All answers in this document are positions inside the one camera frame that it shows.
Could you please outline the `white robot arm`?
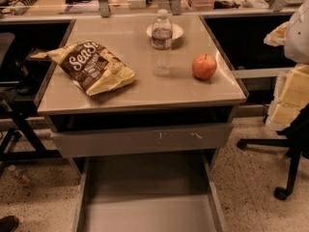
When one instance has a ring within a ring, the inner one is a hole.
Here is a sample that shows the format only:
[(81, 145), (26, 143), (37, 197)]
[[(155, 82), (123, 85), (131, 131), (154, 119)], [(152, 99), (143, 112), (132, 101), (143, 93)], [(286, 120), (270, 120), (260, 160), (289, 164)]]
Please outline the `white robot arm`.
[(278, 74), (266, 125), (281, 131), (291, 125), (309, 103), (309, 0), (286, 21), (266, 35), (264, 43), (284, 46), (284, 55), (295, 62), (289, 71)]

